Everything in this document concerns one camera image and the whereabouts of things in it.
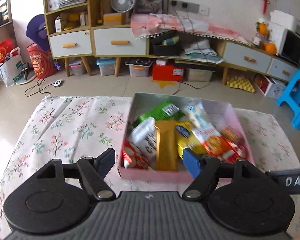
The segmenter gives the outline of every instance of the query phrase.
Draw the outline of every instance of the gray ribbed surface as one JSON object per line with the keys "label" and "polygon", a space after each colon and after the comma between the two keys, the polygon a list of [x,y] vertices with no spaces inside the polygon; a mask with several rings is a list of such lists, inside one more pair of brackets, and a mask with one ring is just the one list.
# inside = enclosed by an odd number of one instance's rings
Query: gray ribbed surface
{"label": "gray ribbed surface", "polygon": [[177,192],[122,192],[119,199],[99,203],[76,228],[53,236],[13,232],[7,240],[288,240],[286,233],[249,237],[214,223],[199,203]]}

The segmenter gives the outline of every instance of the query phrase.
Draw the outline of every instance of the power outlet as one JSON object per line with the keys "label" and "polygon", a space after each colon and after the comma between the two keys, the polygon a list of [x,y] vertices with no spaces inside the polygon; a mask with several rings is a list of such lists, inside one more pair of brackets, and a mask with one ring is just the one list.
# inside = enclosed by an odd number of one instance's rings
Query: power outlet
{"label": "power outlet", "polygon": [[200,4],[197,3],[191,3],[191,2],[183,2],[183,1],[171,1],[170,2],[170,6],[173,10],[176,11],[182,11],[182,12],[191,12],[191,13],[199,13],[199,7]]}
{"label": "power outlet", "polygon": [[200,5],[199,14],[209,16],[210,8],[208,6]]}

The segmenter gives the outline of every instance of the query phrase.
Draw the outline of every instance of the white paper bag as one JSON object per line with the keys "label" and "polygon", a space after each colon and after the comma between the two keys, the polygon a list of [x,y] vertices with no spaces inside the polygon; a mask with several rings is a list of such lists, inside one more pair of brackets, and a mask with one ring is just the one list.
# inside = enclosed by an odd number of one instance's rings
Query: white paper bag
{"label": "white paper bag", "polygon": [[[13,56],[15,51],[18,51],[18,55]],[[13,86],[22,77],[22,64],[20,48],[14,48],[10,52],[10,59],[0,66],[0,75],[6,87]]]}

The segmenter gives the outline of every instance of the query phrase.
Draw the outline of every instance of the purple hat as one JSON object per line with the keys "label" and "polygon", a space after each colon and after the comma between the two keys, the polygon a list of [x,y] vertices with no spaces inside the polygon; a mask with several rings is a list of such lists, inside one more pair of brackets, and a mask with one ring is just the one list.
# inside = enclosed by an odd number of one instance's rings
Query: purple hat
{"label": "purple hat", "polygon": [[45,26],[44,14],[34,16],[28,23],[26,36],[33,40],[43,51],[49,51],[50,46]]}

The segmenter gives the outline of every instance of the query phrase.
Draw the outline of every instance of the blue plastic stool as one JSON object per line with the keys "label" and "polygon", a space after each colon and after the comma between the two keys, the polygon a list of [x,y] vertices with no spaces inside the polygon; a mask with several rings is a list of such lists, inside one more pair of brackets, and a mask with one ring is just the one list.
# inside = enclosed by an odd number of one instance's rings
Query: blue plastic stool
{"label": "blue plastic stool", "polygon": [[300,69],[293,76],[293,78],[289,82],[287,88],[284,90],[282,95],[276,101],[277,105],[279,105],[279,106],[281,106],[281,104],[284,101],[288,103],[288,105],[294,112],[294,117],[291,121],[291,124],[296,129],[300,129],[300,83],[298,84],[297,91],[293,91],[293,88],[297,84],[298,80],[300,80]]}

